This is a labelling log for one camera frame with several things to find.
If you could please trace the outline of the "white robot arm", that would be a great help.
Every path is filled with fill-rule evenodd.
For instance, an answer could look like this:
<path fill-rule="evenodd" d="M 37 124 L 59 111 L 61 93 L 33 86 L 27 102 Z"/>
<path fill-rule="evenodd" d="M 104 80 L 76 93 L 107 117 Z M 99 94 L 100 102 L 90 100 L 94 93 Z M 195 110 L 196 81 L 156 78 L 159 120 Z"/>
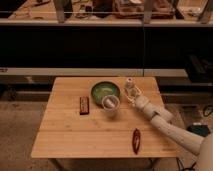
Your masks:
<path fill-rule="evenodd" d="M 151 125 L 197 156 L 197 171 L 213 171 L 213 133 L 203 137 L 172 125 L 172 113 L 153 104 L 137 88 L 126 88 L 125 94 Z"/>

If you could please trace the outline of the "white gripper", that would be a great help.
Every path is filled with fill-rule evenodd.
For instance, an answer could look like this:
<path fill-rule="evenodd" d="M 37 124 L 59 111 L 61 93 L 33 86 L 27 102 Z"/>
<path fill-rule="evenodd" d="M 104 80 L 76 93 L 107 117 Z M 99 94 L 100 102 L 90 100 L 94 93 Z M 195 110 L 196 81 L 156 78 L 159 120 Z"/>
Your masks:
<path fill-rule="evenodd" d="M 142 96 L 141 95 L 141 90 L 138 88 L 138 87 L 135 87 L 135 96 L 136 98 L 134 99 L 133 96 L 131 95 L 126 95 L 127 99 L 129 102 L 133 103 L 133 106 L 140 106 L 142 104 L 141 102 L 141 99 L 142 99 Z"/>

